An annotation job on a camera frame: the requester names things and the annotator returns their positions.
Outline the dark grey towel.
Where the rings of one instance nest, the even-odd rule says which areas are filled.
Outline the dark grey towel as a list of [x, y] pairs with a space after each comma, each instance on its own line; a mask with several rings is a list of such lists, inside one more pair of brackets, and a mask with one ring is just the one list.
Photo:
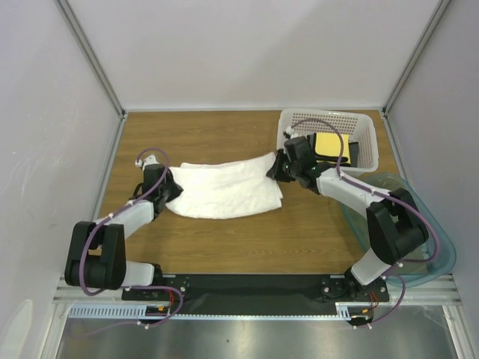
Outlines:
[[[307, 135], [306, 138], [318, 162], [336, 165], [341, 151], [341, 141], [335, 133], [316, 132]], [[355, 167], [359, 160], [359, 143], [351, 142], [350, 136], [346, 134], [341, 134], [341, 138], [344, 143], [341, 166]]]

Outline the white towel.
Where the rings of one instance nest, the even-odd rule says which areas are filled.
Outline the white towel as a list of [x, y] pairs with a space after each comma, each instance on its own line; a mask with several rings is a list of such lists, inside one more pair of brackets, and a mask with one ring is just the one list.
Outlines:
[[275, 154], [218, 165], [182, 163], [172, 167], [181, 195], [166, 204], [187, 218], [224, 220], [259, 215], [281, 208], [278, 183], [266, 176]]

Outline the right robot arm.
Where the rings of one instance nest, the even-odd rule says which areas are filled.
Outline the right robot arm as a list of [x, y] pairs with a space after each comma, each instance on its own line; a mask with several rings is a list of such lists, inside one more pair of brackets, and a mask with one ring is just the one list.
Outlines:
[[301, 187], [332, 198], [365, 218], [370, 248], [344, 273], [344, 290], [352, 300], [364, 299], [373, 283], [436, 236], [409, 191], [368, 185], [344, 173], [340, 165], [318, 162], [310, 141], [303, 136], [284, 142], [266, 175], [278, 182], [297, 181]]

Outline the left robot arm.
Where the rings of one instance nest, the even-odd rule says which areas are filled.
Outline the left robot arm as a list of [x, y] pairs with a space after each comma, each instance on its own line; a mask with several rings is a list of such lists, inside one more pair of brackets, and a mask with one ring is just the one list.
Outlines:
[[96, 221], [80, 221], [73, 227], [64, 279], [87, 295], [106, 289], [138, 286], [146, 298], [156, 299], [165, 281], [155, 275], [157, 265], [126, 260], [126, 239], [156, 220], [166, 204], [181, 195], [167, 166], [153, 163], [142, 167], [143, 182], [116, 212]]

